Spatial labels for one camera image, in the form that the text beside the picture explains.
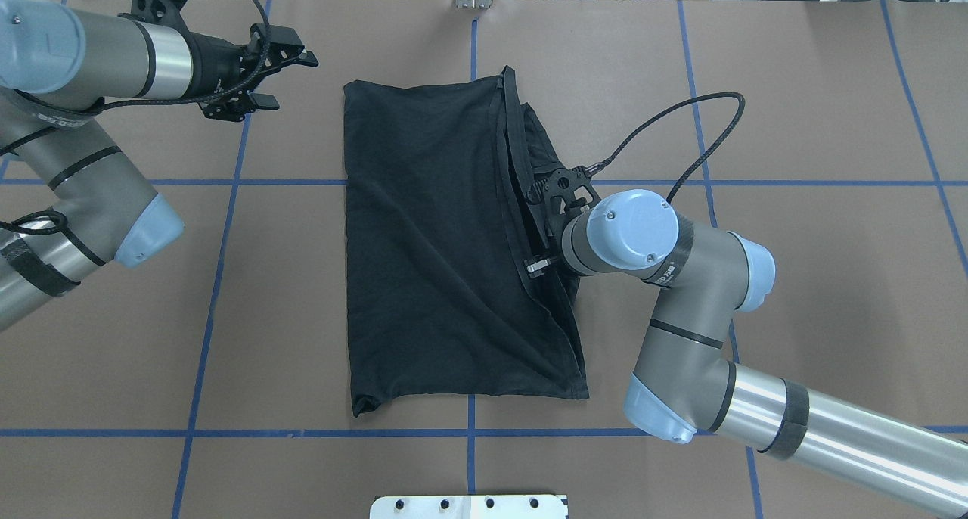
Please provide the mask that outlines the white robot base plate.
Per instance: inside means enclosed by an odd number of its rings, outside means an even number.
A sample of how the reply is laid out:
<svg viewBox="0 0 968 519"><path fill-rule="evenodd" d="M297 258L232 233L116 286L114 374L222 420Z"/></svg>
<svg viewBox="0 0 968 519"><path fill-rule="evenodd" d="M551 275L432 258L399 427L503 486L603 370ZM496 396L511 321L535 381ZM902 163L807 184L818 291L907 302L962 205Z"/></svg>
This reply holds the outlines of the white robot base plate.
<svg viewBox="0 0 968 519"><path fill-rule="evenodd" d="M387 496L374 500L370 518L569 518L566 496L491 494Z"/></svg>

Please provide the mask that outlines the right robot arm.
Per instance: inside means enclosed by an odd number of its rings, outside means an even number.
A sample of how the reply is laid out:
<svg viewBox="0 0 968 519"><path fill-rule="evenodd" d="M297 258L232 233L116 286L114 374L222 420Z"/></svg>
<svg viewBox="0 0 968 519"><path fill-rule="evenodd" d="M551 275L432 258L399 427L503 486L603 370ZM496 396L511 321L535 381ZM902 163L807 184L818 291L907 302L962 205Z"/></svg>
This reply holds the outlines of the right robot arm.
<svg viewBox="0 0 968 519"><path fill-rule="evenodd" d="M548 263L659 288L625 398L636 428L677 444L706 430L939 518L966 516L964 442L724 356L736 313L774 286L771 251L650 189L585 200L535 185L525 198L544 208Z"/></svg>

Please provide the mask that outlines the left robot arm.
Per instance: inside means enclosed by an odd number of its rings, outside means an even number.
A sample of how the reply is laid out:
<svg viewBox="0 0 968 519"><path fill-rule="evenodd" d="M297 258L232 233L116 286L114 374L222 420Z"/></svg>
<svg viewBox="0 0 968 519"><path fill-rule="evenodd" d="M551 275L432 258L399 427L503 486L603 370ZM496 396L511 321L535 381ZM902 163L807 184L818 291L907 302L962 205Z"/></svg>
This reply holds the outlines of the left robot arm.
<svg viewBox="0 0 968 519"><path fill-rule="evenodd" d="M242 122L279 103L256 88L290 65L317 67L295 30L260 21L242 45L189 29L188 0L132 0L94 14L2 0L2 157L25 163L56 201L2 223L2 327L77 289L108 263L135 267L183 219L97 122L121 107L196 103Z"/></svg>

